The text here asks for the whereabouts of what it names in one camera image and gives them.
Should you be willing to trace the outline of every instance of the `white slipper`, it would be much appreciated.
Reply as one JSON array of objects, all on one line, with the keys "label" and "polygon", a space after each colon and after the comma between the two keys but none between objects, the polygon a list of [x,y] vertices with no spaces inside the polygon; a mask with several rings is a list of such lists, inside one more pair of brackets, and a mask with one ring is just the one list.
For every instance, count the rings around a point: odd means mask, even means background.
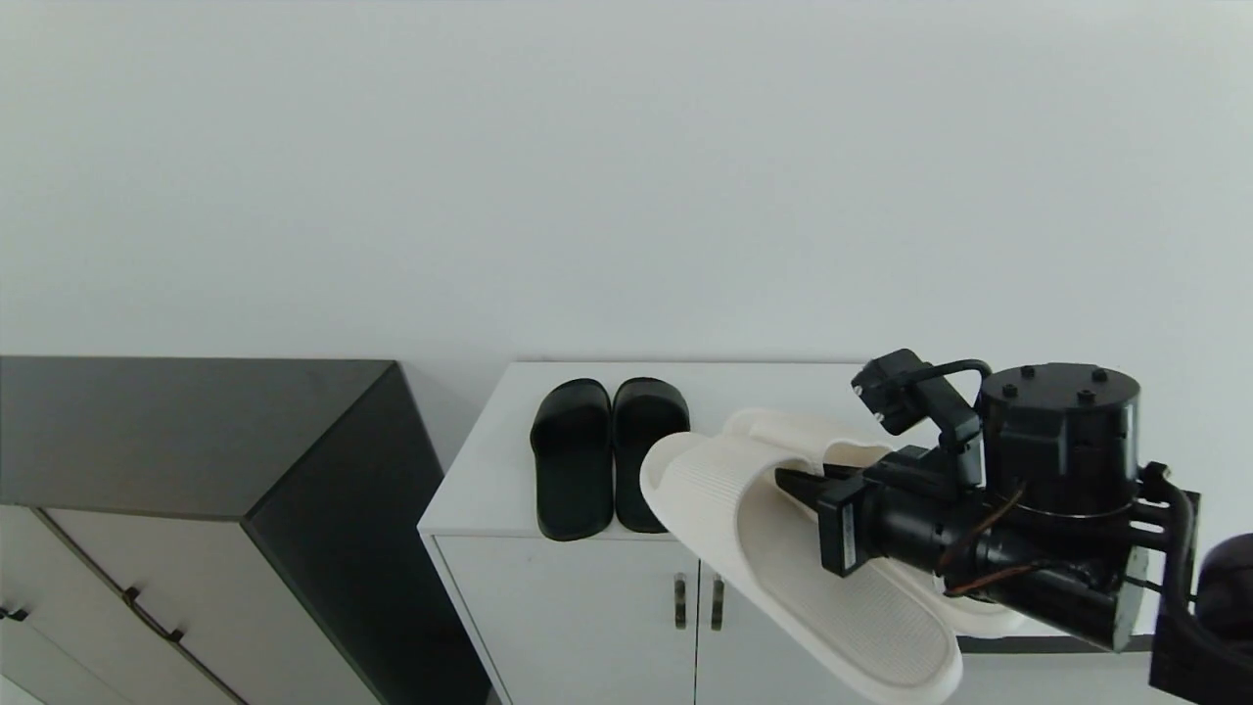
[{"label": "white slipper", "polygon": [[961,681],[952,629],[877,570],[824,571],[777,467],[811,463],[751,438],[679,433],[649,451],[640,491],[675,538],[853,690],[885,705],[946,700]]},{"label": "white slipper", "polygon": [[[865,468],[891,451],[886,446],[866,446],[850,441],[852,435],[845,432],[836,422],[773,409],[742,409],[727,419],[723,433],[744,436],[798,452],[811,463],[809,472],[816,475],[822,475],[823,463]],[[806,512],[817,521],[817,515]],[[1026,621],[1022,614],[1000,605],[966,597],[945,597],[937,589],[933,576],[905,563],[876,558],[868,565],[875,566],[897,587],[907,591],[915,600],[949,622],[959,634],[1000,639],[1012,634]]]}]

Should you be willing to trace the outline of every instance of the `cabinet top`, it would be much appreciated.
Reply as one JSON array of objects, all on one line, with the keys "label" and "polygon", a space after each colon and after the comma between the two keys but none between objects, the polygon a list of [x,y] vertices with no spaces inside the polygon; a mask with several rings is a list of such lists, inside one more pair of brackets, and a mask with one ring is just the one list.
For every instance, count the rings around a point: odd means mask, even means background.
[{"label": "cabinet top", "polygon": [[0,505],[238,520],[393,363],[0,358]]},{"label": "cabinet top", "polygon": [[[853,396],[861,366],[797,363],[514,363],[487,401],[419,527],[427,535],[541,536],[535,518],[535,461],[529,446],[540,401],[565,381],[598,379],[610,398],[634,377],[669,382],[683,393],[692,431],[722,431],[734,412],[767,407],[838,419],[866,441],[933,446],[927,423],[900,440],[887,436]],[[640,535],[615,520],[594,538],[673,541]]]}]

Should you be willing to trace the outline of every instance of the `dark gray cabinet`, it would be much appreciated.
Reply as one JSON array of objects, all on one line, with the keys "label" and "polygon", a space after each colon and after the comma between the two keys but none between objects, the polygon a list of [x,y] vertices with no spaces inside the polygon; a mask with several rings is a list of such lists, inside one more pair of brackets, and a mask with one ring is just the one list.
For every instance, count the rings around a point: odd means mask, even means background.
[{"label": "dark gray cabinet", "polygon": [[441,480],[391,362],[0,358],[6,641],[128,702],[480,705],[415,528]]}]

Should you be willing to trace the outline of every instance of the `black slipper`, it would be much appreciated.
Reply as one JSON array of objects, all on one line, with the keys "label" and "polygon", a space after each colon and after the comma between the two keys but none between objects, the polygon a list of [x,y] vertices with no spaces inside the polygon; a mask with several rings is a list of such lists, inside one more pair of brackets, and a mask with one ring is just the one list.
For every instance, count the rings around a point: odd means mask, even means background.
[{"label": "black slipper", "polygon": [[614,460],[618,466],[618,521],[640,533],[662,533],[639,491],[639,467],[658,441],[692,431],[688,403],[673,386],[653,378],[629,379],[614,396]]},{"label": "black slipper", "polygon": [[614,518],[609,421],[609,393],[594,379],[558,387],[535,413],[535,508],[553,541],[586,538]]}]

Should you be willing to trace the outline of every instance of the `cabinet handle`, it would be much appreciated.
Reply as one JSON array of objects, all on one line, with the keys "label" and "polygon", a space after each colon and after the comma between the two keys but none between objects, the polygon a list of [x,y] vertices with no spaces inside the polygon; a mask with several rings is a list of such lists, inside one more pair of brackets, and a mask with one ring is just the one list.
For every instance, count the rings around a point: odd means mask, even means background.
[{"label": "cabinet handle", "polygon": [[179,641],[183,641],[183,630],[165,631],[165,629],[160,626],[160,622],[158,622],[155,617],[148,614],[148,610],[144,610],[139,605],[139,602],[135,602],[138,597],[139,597],[138,587],[128,587],[125,592],[122,594],[122,601],[127,604],[127,607],[129,607],[130,611],[137,617],[139,617],[139,621],[143,622],[144,626],[153,630],[153,634],[155,634],[157,636],[164,639],[170,644],[178,644]]},{"label": "cabinet handle", "polygon": [[23,609],[18,609],[18,610],[14,610],[13,612],[10,612],[9,610],[5,610],[4,607],[0,607],[0,620],[13,620],[15,622],[21,622],[21,621],[25,621],[26,617],[29,617],[29,616],[30,616],[30,612],[28,612],[28,611],[25,611]]},{"label": "cabinet handle", "polygon": [[713,610],[709,615],[709,629],[713,631],[722,631],[722,604],[723,594],[727,592],[727,584],[722,582],[720,576],[713,577]]},{"label": "cabinet handle", "polygon": [[688,629],[688,579],[683,574],[674,576],[674,629]]}]

